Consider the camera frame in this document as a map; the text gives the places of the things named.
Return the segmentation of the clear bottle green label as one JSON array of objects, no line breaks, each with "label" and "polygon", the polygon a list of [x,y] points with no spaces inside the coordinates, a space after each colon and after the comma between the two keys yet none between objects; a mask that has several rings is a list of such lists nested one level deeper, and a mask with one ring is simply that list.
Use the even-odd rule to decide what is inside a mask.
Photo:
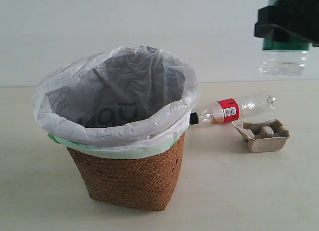
[{"label": "clear bottle green label", "polygon": [[[274,5],[277,0],[269,0],[268,5]],[[270,38],[263,39],[263,60],[260,72],[273,75],[300,75],[305,67],[310,43],[292,36],[290,41],[276,42]]]}]

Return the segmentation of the clear bottle red label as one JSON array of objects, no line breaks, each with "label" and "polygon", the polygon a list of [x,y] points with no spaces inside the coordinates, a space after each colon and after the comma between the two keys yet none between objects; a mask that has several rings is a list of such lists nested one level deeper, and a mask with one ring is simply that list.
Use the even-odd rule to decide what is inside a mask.
[{"label": "clear bottle red label", "polygon": [[220,125],[268,113],[274,109],[275,97],[267,92],[259,92],[250,96],[228,98],[207,105],[200,112],[192,112],[189,123],[209,123]]}]

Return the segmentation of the grey cardboard pulp tray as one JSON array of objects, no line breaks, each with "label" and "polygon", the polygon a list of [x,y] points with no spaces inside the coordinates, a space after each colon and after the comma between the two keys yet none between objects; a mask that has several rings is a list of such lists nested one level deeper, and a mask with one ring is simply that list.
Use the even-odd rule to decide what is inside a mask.
[{"label": "grey cardboard pulp tray", "polygon": [[290,137],[289,131],[278,119],[263,122],[232,121],[232,125],[248,142],[251,153],[279,151]]}]

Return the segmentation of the white plastic bin liner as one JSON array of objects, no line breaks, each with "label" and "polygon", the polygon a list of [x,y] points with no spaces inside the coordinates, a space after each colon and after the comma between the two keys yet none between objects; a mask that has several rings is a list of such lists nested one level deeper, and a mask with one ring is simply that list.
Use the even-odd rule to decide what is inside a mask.
[{"label": "white plastic bin liner", "polygon": [[48,75],[31,103],[55,142],[95,157],[141,159],[177,142],[198,98],[195,71],[175,55],[122,46]]}]

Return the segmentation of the woven brown wicker basket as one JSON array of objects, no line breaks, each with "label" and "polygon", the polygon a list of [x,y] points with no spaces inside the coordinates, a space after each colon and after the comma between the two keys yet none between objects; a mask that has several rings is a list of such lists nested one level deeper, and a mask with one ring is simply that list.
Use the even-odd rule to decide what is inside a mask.
[{"label": "woven brown wicker basket", "polygon": [[177,184],[184,151],[184,135],[165,152],[142,159],[107,159],[68,148],[96,201],[140,209],[163,211]]}]

